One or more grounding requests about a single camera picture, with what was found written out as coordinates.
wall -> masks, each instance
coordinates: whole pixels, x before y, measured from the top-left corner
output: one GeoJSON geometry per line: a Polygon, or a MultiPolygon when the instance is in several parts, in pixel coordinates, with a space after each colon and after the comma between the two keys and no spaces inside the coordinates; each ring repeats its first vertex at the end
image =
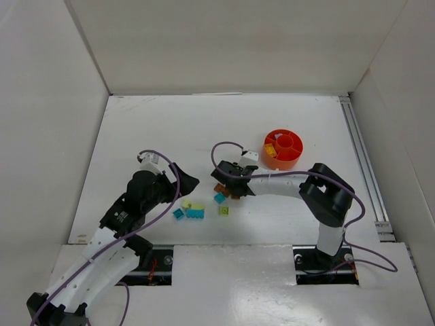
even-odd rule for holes
{"type": "Polygon", "coordinates": [[[28,325],[48,285],[107,97],[63,1],[0,5],[2,325],[28,325]]]}
{"type": "Polygon", "coordinates": [[[406,0],[68,0],[111,92],[354,90],[406,0]]]}
{"type": "Polygon", "coordinates": [[[435,315],[435,2],[408,0],[352,96],[391,224],[435,315]]]}

metal strip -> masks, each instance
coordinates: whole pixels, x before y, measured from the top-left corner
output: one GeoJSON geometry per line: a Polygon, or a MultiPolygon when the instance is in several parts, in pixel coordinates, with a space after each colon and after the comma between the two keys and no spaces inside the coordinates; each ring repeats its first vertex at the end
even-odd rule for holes
{"type": "Polygon", "coordinates": [[[364,181],[370,196],[370,201],[375,212],[376,221],[389,221],[387,211],[385,210],[384,203],[382,201],[381,192],[373,173],[370,160],[368,159],[368,154],[366,147],[364,146],[364,141],[362,140],[362,135],[358,123],[356,121],[355,113],[353,112],[351,100],[348,96],[340,96],[340,104],[343,108],[343,114],[349,129],[349,134],[353,143],[353,148],[358,159],[358,163],[361,168],[364,181]]]}

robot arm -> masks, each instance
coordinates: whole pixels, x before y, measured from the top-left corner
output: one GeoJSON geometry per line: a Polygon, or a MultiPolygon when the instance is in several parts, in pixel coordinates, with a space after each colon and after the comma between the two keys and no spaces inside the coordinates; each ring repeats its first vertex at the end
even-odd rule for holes
{"type": "MultiPolygon", "coordinates": [[[[252,176],[252,179],[234,179],[215,169],[211,176],[225,185],[235,196],[274,194],[304,200],[320,222],[317,249],[327,256],[335,256],[343,241],[343,224],[351,207],[352,197],[337,186],[313,176],[286,175],[282,177],[255,178],[256,175],[273,175],[282,171],[260,168],[258,155],[244,151],[239,163],[221,161],[218,168],[226,175],[252,176]]],[[[329,177],[353,193],[353,188],[325,164],[316,163],[309,171],[329,177]]]]}
{"type": "MultiPolygon", "coordinates": [[[[92,257],[111,242],[139,229],[145,215],[160,203],[171,202],[176,193],[176,183],[171,183],[157,165],[158,156],[147,154],[141,161],[141,170],[128,182],[127,190],[106,212],[94,236],[68,271],[44,294],[34,293],[27,301],[31,316],[38,311],[47,297],[56,291],[87,261],[91,264],[70,282],[39,315],[40,326],[82,326],[94,304],[125,274],[139,265],[139,260],[149,259],[152,243],[133,235],[108,248],[96,259],[92,257]]],[[[186,196],[199,184],[199,180],[184,173],[175,163],[180,181],[180,196],[186,196]]]]}

purple cable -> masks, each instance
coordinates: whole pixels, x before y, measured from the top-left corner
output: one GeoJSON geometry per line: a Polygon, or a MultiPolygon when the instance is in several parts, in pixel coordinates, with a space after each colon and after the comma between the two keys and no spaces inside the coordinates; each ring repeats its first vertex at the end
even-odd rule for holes
{"type": "MultiPolygon", "coordinates": [[[[218,146],[220,146],[220,145],[234,145],[234,146],[237,146],[237,147],[241,148],[242,150],[243,150],[243,146],[238,144],[238,143],[235,143],[233,141],[221,141],[220,143],[217,143],[216,145],[214,145],[213,148],[211,149],[211,162],[213,163],[215,169],[218,170],[221,174],[225,175],[226,177],[233,178],[233,179],[257,179],[257,178],[269,178],[269,177],[282,177],[282,176],[285,176],[285,175],[311,175],[311,176],[314,176],[314,177],[326,180],[327,182],[330,182],[333,185],[335,185],[335,186],[339,187],[340,189],[344,190],[345,192],[347,192],[361,206],[361,214],[358,217],[356,217],[355,219],[352,219],[351,221],[349,221],[349,222],[347,222],[345,224],[345,227],[344,227],[345,231],[346,231],[346,229],[351,224],[353,224],[355,222],[358,222],[366,214],[366,207],[364,206],[364,203],[350,189],[347,189],[344,185],[342,185],[341,183],[335,181],[334,179],[331,179],[331,178],[329,178],[329,177],[327,177],[325,175],[321,175],[319,173],[310,172],[310,171],[287,171],[287,172],[282,172],[282,173],[273,173],[273,174],[269,174],[269,175],[268,174],[245,175],[245,176],[230,175],[230,174],[226,173],[225,171],[221,170],[219,168],[219,166],[216,164],[216,161],[215,161],[215,158],[214,158],[214,153],[215,153],[216,148],[218,146]]],[[[372,265],[372,266],[376,266],[376,267],[382,268],[383,270],[387,270],[388,272],[394,272],[395,273],[395,272],[398,271],[396,265],[391,260],[386,258],[384,255],[382,255],[380,253],[377,253],[376,251],[373,251],[371,249],[364,248],[364,247],[361,247],[361,246],[357,246],[356,244],[351,244],[350,242],[348,242],[346,240],[346,232],[345,231],[343,232],[343,242],[346,245],[348,245],[350,247],[353,247],[353,248],[357,248],[357,249],[363,250],[363,251],[367,251],[369,253],[372,253],[373,255],[376,255],[376,256],[384,259],[387,263],[389,263],[392,266],[392,268],[388,268],[388,267],[385,267],[385,266],[373,263],[373,262],[365,260],[365,259],[352,259],[352,260],[348,260],[348,261],[345,261],[343,263],[340,263],[339,265],[331,268],[330,270],[328,270],[326,272],[317,273],[317,274],[310,274],[311,276],[323,275],[323,274],[332,272],[334,270],[337,270],[337,269],[341,268],[342,266],[344,266],[346,264],[350,264],[350,263],[354,263],[354,262],[365,263],[365,264],[369,264],[369,265],[372,265]]]]}
{"type": "MultiPolygon", "coordinates": [[[[154,153],[158,156],[160,156],[163,160],[165,160],[169,166],[173,165],[172,161],[170,161],[170,159],[168,159],[166,156],[164,156],[163,154],[154,151],[153,149],[145,149],[143,151],[141,151],[138,156],[137,159],[140,160],[140,157],[143,153],[154,153]]],[[[179,189],[180,189],[180,179],[179,179],[179,175],[177,172],[176,168],[172,169],[175,178],[177,179],[177,189],[175,190],[175,196],[174,199],[172,201],[172,203],[169,204],[169,206],[161,213],[159,214],[159,216],[157,216],[155,219],[151,220],[150,222],[146,223],[144,226],[142,226],[141,228],[132,231],[128,234],[126,234],[125,236],[122,236],[119,239],[116,239],[115,241],[109,243],[107,246],[103,247],[102,249],[100,249],[99,251],[97,251],[97,253],[95,253],[95,255],[93,255],[91,257],[91,261],[95,260],[99,255],[101,255],[102,253],[104,253],[106,250],[108,250],[108,248],[111,248],[112,246],[116,245],[117,243],[126,240],[128,238],[130,238],[131,236],[134,236],[136,233],[139,233],[141,231],[143,231],[144,229],[150,227],[151,225],[153,225],[154,223],[156,223],[159,219],[161,219],[166,213],[169,212],[169,210],[171,209],[171,207],[175,204],[175,202],[177,201],[178,197],[179,197],[179,189]]],[[[36,325],[36,320],[38,319],[39,315],[41,314],[42,310],[45,309],[45,307],[53,300],[54,297],[56,297],[73,279],[75,279],[77,277],[78,274],[80,274],[81,272],[83,272],[83,270],[88,267],[90,265],[90,262],[87,261],[86,263],[83,264],[82,267],[80,267],[77,271],[75,271],[56,291],[54,291],[48,298],[47,300],[41,305],[41,307],[39,307],[39,309],[37,310],[37,312],[35,313],[35,315],[32,318],[32,321],[30,323],[30,326],[35,326],[36,325]]]]}
{"type": "Polygon", "coordinates": [[[122,285],[123,287],[125,287],[125,289],[127,291],[127,302],[125,303],[124,314],[122,315],[122,319],[121,319],[121,323],[120,323],[120,326],[122,326],[124,324],[125,317],[126,317],[127,312],[128,312],[128,306],[130,306],[130,289],[128,288],[127,283],[124,283],[124,282],[119,282],[117,285],[122,285]]]}

